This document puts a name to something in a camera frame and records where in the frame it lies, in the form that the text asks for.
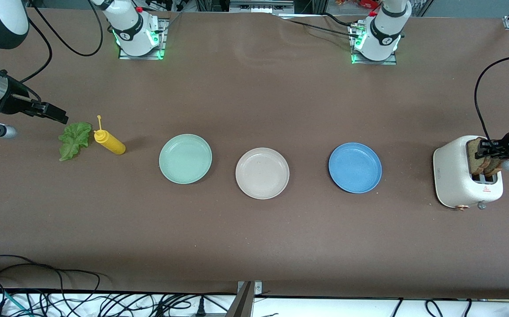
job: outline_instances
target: blue plate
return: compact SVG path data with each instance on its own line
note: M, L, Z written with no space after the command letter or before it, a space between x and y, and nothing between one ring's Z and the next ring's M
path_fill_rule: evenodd
M382 178L382 164L371 148L360 143L345 143L331 154L329 173L345 191L365 193Z

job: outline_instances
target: red object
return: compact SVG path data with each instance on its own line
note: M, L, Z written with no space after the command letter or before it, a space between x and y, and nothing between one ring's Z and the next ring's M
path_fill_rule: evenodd
M358 4L363 7L370 8L372 10L375 10L375 8L379 6L379 4L374 0L360 0Z

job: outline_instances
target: cable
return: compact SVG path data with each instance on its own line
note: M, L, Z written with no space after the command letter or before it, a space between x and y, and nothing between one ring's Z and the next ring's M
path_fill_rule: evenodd
M339 31L336 31L336 30L331 30L331 29L327 29L327 28L321 28L321 26L313 26L311 24L307 24L307 23L304 23L304 22L297 22L297 21L292 21L292 20L288 20L288 21L292 22L292 23L296 23L296 24L301 24L302 26L309 26L311 28L315 28L315 29L319 29L319 30L324 30L324 31L328 31L328 32L333 32L333 33L341 34L341 35L348 36L348 37L358 37L358 35L356 35L356 34L348 34L348 33L345 33L345 32L339 32Z
M205 299L204 296L200 297L200 303L197 306L196 317L204 317L205 315L207 315L205 313L204 299Z
M434 305L434 307L436 308L436 310L438 311L438 316L435 316L429 309L429 303L432 303ZM431 315L432 317L444 317L442 315L442 311L440 311L440 308L438 307L438 305L432 300L432 299L429 299L428 301L425 301L425 309L427 309L427 313L429 313L429 315Z
M482 77L483 75L490 69L492 68L493 66L499 64L499 63L502 63L502 62L506 62L509 60L509 57L506 57L506 58L502 58L496 62L493 62L491 63L488 67L486 67L485 70L482 71L482 73L479 75L478 77L478 80L476 81L476 88L474 88L474 105L476 106L476 112L478 113L478 117L479 117L479 122L482 124L482 129L483 129L483 132L484 134L486 134L486 138L487 138L487 141L490 143L490 146L497 152L500 152L502 154L505 154L504 152L502 152L500 149L498 149L495 144L493 143L493 141L491 140L490 138L490 135L488 134L487 132L487 128L486 128L486 123L484 122L483 120L483 117L482 117L482 113L480 112L479 110L479 106L478 106L478 87L479 87L479 83L480 81L482 80Z
M68 273L68 272L73 272L73 273L86 273L86 274L89 274L89 275L93 275L97 278L97 284L95 286L95 288L91 291L91 293L89 294L89 296L87 297L87 299L85 299L85 301L89 300L90 297L93 296L93 294L95 293L95 291L97 291L99 285L100 285L100 275L97 274L97 273L94 273L94 272L91 272L91 271L85 271L85 270L82 270L82 269L55 269L54 267L50 266L50 265L46 265L46 264L41 264L41 263L36 263L35 261L31 260L31 259L28 259L26 257L22 257L20 255L12 255L12 254L0 254L0 257L12 257L12 258L19 258L19 259L22 259L24 261L26 261L27 263L19 263L19 264L15 264L15 265L9 265L7 267L5 267L4 269L0 269L0 274L1 273L4 273L5 271L9 270L9 269L13 269L15 267L22 267L22 266L26 266L26 265L33 265L33 266L36 266L36 267L42 267L44 269L50 269L51 271L55 271L55 273L57 273L58 277L59 277L59 281L60 281L60 290L61 290L61 294L63 296L63 299L65 301L65 305L71 310L68 315L66 315L66 317L69 317L71 315L71 313L73 313L74 315L76 315L77 317L81 317L81 315L79 315L75 310L77 308L79 308L84 302L81 302L79 303L76 307L71 307L68 303L68 300L65 296L65 293L64 293L64 287L63 287L63 276L62 276L62 273Z
M41 32L41 30L35 25L35 23L33 23L33 21L31 21L30 18L27 18L27 20L29 20L29 24L31 24L31 26L37 31L37 33L41 36L41 38L43 38L43 41L47 45L47 48L48 48L48 58L47 58L47 61L43 64L43 66L41 66L33 74L31 74L31 75L27 76L26 78L20 80L20 82L26 82L26 81L30 80L31 78L34 78L35 76L37 76L37 74L42 72L45 69L45 67L47 67L49 65L49 63L51 62L51 60L52 60L52 48L51 48L51 44L48 42L48 40L45 37L45 35L43 34L43 32Z
M466 299L466 301L468 301L468 307L466 307L466 311L464 312L464 317L468 317L470 308L472 308L472 299Z
M131 0L131 2L133 2L133 6L136 8L138 7L138 5L135 3L135 0ZM160 8L163 8L164 10L168 11L168 9L166 8L166 6L163 6L161 5L160 3L158 2L154 2L155 5L159 6ZM151 10L150 8L145 8L145 7L141 7L144 11L153 11Z
M101 26L101 20L100 20L100 17L97 16L97 12L96 12L96 9L93 7L93 4L91 2L91 0L87 0L88 1L88 4L89 6L92 8L92 11L93 11L93 14L94 16L96 16L96 20L97 20L97 24L99 25L99 28L100 28L100 44L97 46L96 50L89 53L89 54L83 54L83 53L80 53L78 52L77 50L73 49L67 42L65 42L65 40L63 40L63 38L58 34L58 32L55 30L55 28L53 28L53 26L47 21L47 19L45 18L45 16L41 13L41 11L39 10L39 8L37 8L37 6L35 6L35 4L33 3L33 0L28 0L29 3L31 4L31 6L35 9L35 11L37 12L37 14L39 14L39 16L41 16L41 18L43 19L43 21L45 22L45 24L47 24L47 26L51 29L51 31L55 34L55 36L64 44L64 46L66 46L69 50L71 50L73 53L79 55L79 56L84 56L84 57L89 57L89 56L94 56L97 52L99 52L100 48L101 48L101 45L103 44L104 42L104 30L103 30L103 27Z
M176 20L177 20L177 19L178 19L178 18L182 15L182 13L184 13L184 11L180 11L180 12L178 12L178 15L177 15L177 16L175 16L175 18L173 18L173 19L172 19L172 22L169 22L169 23L168 23L168 26L166 26L166 28L164 29L164 31L168 30L168 29L170 28L170 26L171 26L172 24L174 24L174 22L176 22Z
M391 317L395 317L395 315L397 315L397 311L399 310L401 303L403 303L403 297L399 297L399 302L395 306L395 309L394 309L393 313L391 314Z
M41 102L41 97L40 97L40 96L39 96L36 92L34 92L34 91L33 91L33 89L31 89L31 88L29 88L29 87L27 87L27 86L23 85L23 84L22 84L21 82L19 82L17 79L15 79L15 78L13 78L13 77L9 76L5 70L0 70L0 76L7 78L7 79L8 79L9 81L11 81L13 84L19 85L19 86L23 87L24 89L27 89L27 91L28 91L28 92L30 92L30 93L31 93L31 95L35 96L35 98L37 99L37 101Z
M353 24L353 23L354 23L354 22L348 22L348 23L347 23L347 22L343 22L343 21L341 21L341 20L337 19L337 18L336 18L335 16L333 16L332 14L327 13L327 12L319 13L319 15L326 15L326 16L328 16L329 18L332 18L332 19L333 19L336 23L338 23L338 24L340 24L340 25L342 25L342 26L350 26L351 24Z
M213 303L214 305L216 305L217 307L219 307L220 309L223 309L224 311L229 311L228 309L226 309L223 305L221 305L220 303L217 303L216 301L214 301L213 299L210 299L209 297L207 296L204 296L204 298L208 301L210 301L211 303Z
M154 5L159 6L160 8L163 8L164 10L168 11L168 7L167 6L163 6L162 4L158 3L158 1L153 0L151 2L154 2Z
M426 4L426 8L424 8L424 10L422 10L422 12L420 12L420 16L425 16L425 13L427 13L427 11L430 9L430 6L432 5L432 2L434 2L434 0L431 0L429 3Z
M309 0L309 2L307 2L307 4L305 5L305 8L303 8L303 10L301 10L301 12L299 12L299 14L303 14L303 12L305 12L305 10L307 10L307 8L309 8L309 5L312 4L313 0Z

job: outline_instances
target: mounting plate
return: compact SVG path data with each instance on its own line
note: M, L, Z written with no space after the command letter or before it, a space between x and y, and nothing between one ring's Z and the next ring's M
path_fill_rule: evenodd
M135 60L163 60L164 59L164 50L166 50L166 40L168 37L168 24L170 22L169 18L158 18L158 30L160 33L159 44L157 47L150 50L145 55L142 56L131 56L125 53L121 48L119 48L119 59L135 59Z
M503 17L503 26L505 26L505 28L507 30L509 30L509 19L508 19L508 16L504 16Z
M356 42L362 39L362 31L363 31L363 20L359 20L358 23L354 23L351 26L348 26L349 34L356 34L359 37L351 37L350 42L350 50L351 50L351 60L353 64L369 64L369 65L397 65L397 61L395 60L395 52L392 52L391 55L381 61L369 60L359 52L355 46Z
M241 290L241 286L244 284L244 281L239 281L237 286L237 293ZM262 294L262 281L254 281L254 295Z

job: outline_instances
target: black cable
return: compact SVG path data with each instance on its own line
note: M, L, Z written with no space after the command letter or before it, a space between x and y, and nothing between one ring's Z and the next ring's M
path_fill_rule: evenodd
M51 44L48 42L48 40L45 37L45 35L43 34L43 32L41 32L41 30L35 25L35 23L33 23L33 21L31 21L30 18L27 18L27 20L29 20L29 24L31 24L31 26L37 31L37 33L41 36L41 38L43 38L43 41L47 45L48 58L47 58L47 61L43 64L43 66L41 66L33 74L31 74L31 75L27 76L26 78L20 80L20 82L26 82L26 81L30 80L31 78L34 78L35 76L37 76L37 74L42 72L45 69L45 67L47 67L49 65L49 63L51 62L51 60L52 60L52 48L51 48Z
M337 19L335 16L333 16L332 14L330 13L327 13L327 12L323 12L323 13L319 13L319 15L326 15L328 16L329 18L332 18L336 23L342 25L342 26L350 26L351 24L353 24L354 22L343 22L339 19Z
M435 316L429 309L429 303L432 303L434 304L434 307L436 308L436 310L438 311L438 316ZM431 315L432 317L444 317L442 315L442 311L440 311L440 308L438 307L438 305L432 300L432 299L429 299L428 301L425 301L425 309L427 309L427 313L429 313L429 315Z
M74 315L77 315L77 317L81 317L77 312L75 312L75 310L77 308L80 307L80 305L82 305L85 301L87 301L88 299L90 299L90 297L93 296L93 294L95 293L95 291L97 291L99 285L100 285L100 281L101 281L101 277L99 274L97 273L94 273L94 272L91 272L91 271L85 271L83 269L55 269L54 267L52 267L51 265L46 265L46 264L41 264L41 263L37 263L29 258L26 258L26 257L22 257L20 255L13 255L13 254L0 254L0 257L12 257L12 258L19 258L19 259L22 259L24 261L26 261L27 263L19 263L19 264L15 264L15 265L9 265L7 267L5 267L4 269L0 269L0 274L1 273L4 273L5 271L7 271L8 269L13 269L15 267L21 267L21 266L26 266L26 265L33 265L33 266L36 266L36 267L42 267L44 269L50 269L51 271L54 271L55 273L57 273L58 277L59 277L59 281L60 281L60 290L61 290L61 294L63 296L63 299L65 301L65 305L71 310L67 317L69 317L69 315L71 315L71 313L74 313ZM68 303L68 300L65 296L65 293L64 293L64 287L63 287L63 276L62 276L62 273L69 273L69 272L73 272L73 273L86 273L86 274L89 274L89 275L93 275L97 278L97 284L95 286L95 288L91 291L91 293L89 294L89 296L87 297L87 299L85 299L85 301L79 303L76 307L71 307Z
M313 0L309 0L309 2L307 2L307 4L305 5L305 7L303 8L303 10L301 10L301 12L299 12L299 14L303 14L303 12L305 12L305 10L307 10L307 8L309 8L309 5L313 2Z
M87 0L88 1L88 4L89 6L92 8L92 11L93 11L93 14L96 16L96 20L97 20L97 24L99 25L99 28L100 28L100 44L97 46L96 50L89 53L89 54L83 54L83 53L80 53L78 52L77 50L73 49L67 42L65 42L65 40L63 40L63 38L58 34L58 32L55 30L55 28L53 28L53 26L47 21L47 19L45 18L45 16L41 13L41 11L39 10L39 8L37 8L37 6L35 6L35 4L33 3L33 0L28 0L29 3L31 4L31 6L35 9L35 11L37 12L37 14L39 14L39 16L41 16L41 18L43 19L43 21L45 22L45 24L47 24L47 26L51 29L51 31L55 34L55 36L64 44L64 46L66 46L69 50L71 50L73 53L79 55L79 56L84 56L84 57L89 57L89 56L94 56L97 52L99 52L100 48L101 48L101 45L103 44L104 42L104 30L103 30L103 27L101 26L101 21L100 21L100 17L97 16L97 12L96 12L96 9L93 7L93 4L91 2L91 0Z
M319 29L319 30L324 30L324 31L328 31L328 32L333 32L333 33L341 34L341 35L348 36L348 37L358 37L356 34L348 34L348 33L345 33L345 32L339 32L339 31L336 31L336 30L331 30L331 29L327 29L327 28L321 28L321 26L313 26L311 24L307 24L307 23L304 23L304 22L297 22L297 21L292 21L292 20L288 20L288 21L292 22L292 23L296 23L296 24L301 24L302 26L309 26L311 28L315 28L315 29Z
M430 6L432 5L432 2L434 2L434 0L432 0L431 2L429 2L427 4L427 8L424 8L425 10L422 10L423 12L422 12L421 16L425 16L425 13L427 13L427 11L430 9Z
M200 303L197 305L197 311L196 311L196 317L204 317L206 314L205 312L205 305L204 305L205 297L200 297Z
M394 309L393 313L391 313L391 317L395 317L395 315L397 315L397 311L399 310L399 307L401 306L401 303L403 303L403 297L399 297L399 302L395 306L395 309Z
M482 73L479 75L478 77L478 80L476 81L476 88L474 88L474 105L476 106L476 112L478 113L478 117L479 117L479 122L481 122L482 124L482 129L483 129L483 132L484 134L486 134L486 138L487 138L487 141L490 143L490 146L497 152L500 152L502 154L505 154L503 153L500 149L497 149L497 147L495 146L495 144L492 142L491 138L490 138L490 135L488 134L487 132L487 128L486 128L486 123L484 122L483 120L483 117L482 117L482 113L480 112L479 110L479 106L478 106L478 87L479 87L479 83L480 81L482 80L482 77L483 75L490 69L492 68L493 66L499 64L499 63L502 63L502 62L506 62L509 60L509 57L506 57L506 58L502 58L496 62L493 62L491 63L488 67L486 67L485 70L482 71Z
M149 309L149 308L152 308L154 307L154 305L151 305L151 306L145 306L145 307L137 307L137 308L131 308L132 305L136 304L138 301L144 299L145 297L149 297L151 295L143 295L137 299L135 299L134 301L132 301L131 303L129 303L128 305L122 305L122 304L119 304L121 307L123 307L123 309L117 313L115 313L115 315L111 315L111 317L118 317L118 316L121 316L122 313L124 313L125 311L129 311L129 313L131 313L131 315L133 315L133 312L134 311L139 311L139 310L143 310L143 309Z
M134 0L131 0L131 2L133 2L133 6L134 6L135 8L136 8L136 7L138 7L138 5L135 3L135 1L134 1ZM158 2L154 2L154 4L156 4L157 6L159 6L159 7L163 8L164 10L168 11L168 9L166 8L166 6L163 6L163 5L159 4ZM150 8L143 8L143 10L144 10L144 11L154 11L154 10L151 10Z
M211 303L213 303L214 305L216 305L217 307L219 307L220 309L223 309L224 311L229 311L228 309L226 309L223 305L221 305L220 303L217 303L216 301L214 301L213 299L210 299L209 297L207 296L204 296L204 298L208 301L210 301Z
M157 6L161 7L161 8L163 8L163 9L164 9L164 10L166 10L166 11L168 11L168 7L167 7L167 6L163 6L162 4L158 3L158 1L155 1L155 0L154 0L154 1L151 1L151 2L154 2L154 4L155 4L155 5L157 5Z
M121 297L123 295L116 295L115 297L113 297L112 299L109 300L109 302L107 304L105 304L105 306L103 307L103 309L101 308L101 305L100 305L100 311L98 313L98 317L101 317L101 316L107 316L107 314L109 313L109 311L111 311L113 309L113 307L119 305L121 307L123 307L123 305L121 304L121 301L123 301L124 299L127 299L129 297L131 297L131 294L129 295L125 295L125 297L121 298L121 299L118 299L117 301L115 299L117 299L117 297ZM107 309L105 312L103 312L103 315L102 315L102 311L109 305L109 303L111 302L114 302L115 304L112 305L109 309Z
M466 307L466 311L464 312L464 317L468 317L470 308L472 308L472 299L466 299L466 301L468 301L468 307Z

